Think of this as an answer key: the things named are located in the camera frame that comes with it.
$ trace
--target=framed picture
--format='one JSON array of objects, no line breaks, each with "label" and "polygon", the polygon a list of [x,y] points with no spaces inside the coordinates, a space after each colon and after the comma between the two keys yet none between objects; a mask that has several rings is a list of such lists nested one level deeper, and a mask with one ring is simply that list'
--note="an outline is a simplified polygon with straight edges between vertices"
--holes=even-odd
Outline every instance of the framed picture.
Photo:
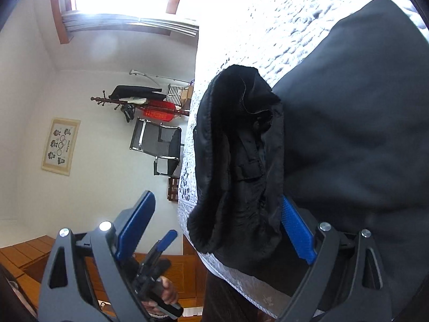
[{"label": "framed picture", "polygon": [[67,118],[54,118],[52,120],[42,160],[43,170],[70,175],[79,125],[79,120]]}]

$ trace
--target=person's hand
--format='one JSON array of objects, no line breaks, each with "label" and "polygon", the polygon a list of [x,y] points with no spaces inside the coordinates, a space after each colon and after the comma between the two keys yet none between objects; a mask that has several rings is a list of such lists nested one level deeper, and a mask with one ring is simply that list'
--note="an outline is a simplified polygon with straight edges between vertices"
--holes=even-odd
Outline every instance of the person's hand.
[{"label": "person's hand", "polygon": [[[164,290],[161,294],[161,299],[166,304],[175,304],[179,300],[179,294],[177,293],[176,287],[173,285],[173,282],[171,282],[168,278],[164,276],[160,276],[162,286],[164,287]],[[163,316],[164,313],[157,309],[158,304],[154,301],[142,301],[143,306],[147,310],[147,312],[153,314],[153,315],[160,315]]]}]

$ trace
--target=white bedspread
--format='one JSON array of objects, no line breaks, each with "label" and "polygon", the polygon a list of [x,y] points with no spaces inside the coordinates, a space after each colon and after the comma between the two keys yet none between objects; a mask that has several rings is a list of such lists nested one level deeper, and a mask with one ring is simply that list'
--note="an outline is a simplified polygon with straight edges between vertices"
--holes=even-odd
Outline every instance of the white bedspread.
[{"label": "white bedspread", "polygon": [[[336,22],[371,0],[236,1],[246,1],[247,8],[219,3],[218,13],[200,26],[195,87],[179,188],[178,218],[188,238],[187,218],[197,203],[192,131],[199,101],[211,79],[227,66],[240,64],[254,66],[273,86],[314,50]],[[429,40],[429,31],[411,2],[393,1]],[[290,299],[287,295],[254,277],[223,266],[213,255],[200,256],[211,272],[269,315],[277,317],[286,307]]]}]

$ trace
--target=black coat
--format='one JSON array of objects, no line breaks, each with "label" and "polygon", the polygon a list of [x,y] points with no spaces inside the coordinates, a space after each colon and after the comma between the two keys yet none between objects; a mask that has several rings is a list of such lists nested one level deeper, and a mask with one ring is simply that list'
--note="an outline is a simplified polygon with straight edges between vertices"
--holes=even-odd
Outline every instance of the black coat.
[{"label": "black coat", "polygon": [[166,98],[166,95],[160,93],[161,91],[162,89],[160,88],[120,85],[116,86],[109,98],[121,99],[129,97],[139,97],[154,100],[164,100]]},{"label": "black coat", "polygon": [[268,259],[282,238],[283,110],[255,68],[233,65],[211,81],[199,105],[194,147],[192,243],[246,272]]}]

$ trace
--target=cardboard box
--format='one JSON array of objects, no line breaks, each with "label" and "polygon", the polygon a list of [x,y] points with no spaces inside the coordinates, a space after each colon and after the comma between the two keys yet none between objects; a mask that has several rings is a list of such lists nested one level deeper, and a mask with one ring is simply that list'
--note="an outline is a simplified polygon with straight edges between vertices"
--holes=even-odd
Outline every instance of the cardboard box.
[{"label": "cardboard box", "polygon": [[180,106],[183,110],[190,109],[190,101],[192,99],[192,94],[194,93],[194,86],[187,86],[182,90],[180,95]]}]

